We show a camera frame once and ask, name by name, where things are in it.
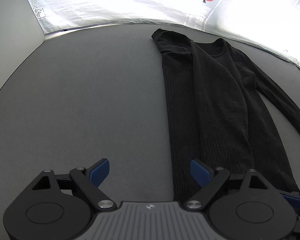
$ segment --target blue gripper pad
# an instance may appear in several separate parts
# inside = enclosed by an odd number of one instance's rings
[[[109,171],[110,163],[107,159],[105,159],[102,163],[97,163],[95,167],[92,167],[92,169],[87,169],[86,176],[96,187],[99,187],[109,175]]]
[[[281,195],[290,203],[290,205],[294,209],[300,209],[300,198],[293,197],[293,196],[287,196],[287,195],[285,195],[283,193],[281,193]]]
[[[214,170],[198,159],[191,161],[190,173],[200,187],[206,186],[215,176]]]

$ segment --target logo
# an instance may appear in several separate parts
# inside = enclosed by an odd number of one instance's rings
[[[151,210],[151,209],[154,209],[154,208],[155,208],[155,206],[154,206],[154,205],[152,205],[152,204],[148,204],[148,205],[146,205],[146,208]]]

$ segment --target gray wall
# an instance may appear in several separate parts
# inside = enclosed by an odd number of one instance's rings
[[[0,0],[0,88],[43,39],[28,0]]]

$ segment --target ribbed knit fabric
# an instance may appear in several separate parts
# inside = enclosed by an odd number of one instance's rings
[[[158,29],[168,111],[174,200],[200,187],[190,174],[198,158],[235,174],[258,170],[274,187],[299,191],[277,128],[259,92],[300,133],[300,109],[242,51],[223,39],[197,43]]]

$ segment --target circular cover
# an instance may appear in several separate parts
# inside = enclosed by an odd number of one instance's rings
[[[281,240],[296,224],[296,213],[280,195],[250,189],[224,196],[210,210],[211,223],[226,238],[233,240]]]
[[[3,224],[11,239],[67,240],[87,227],[90,208],[83,200],[61,192],[40,191],[21,193],[7,208]]]

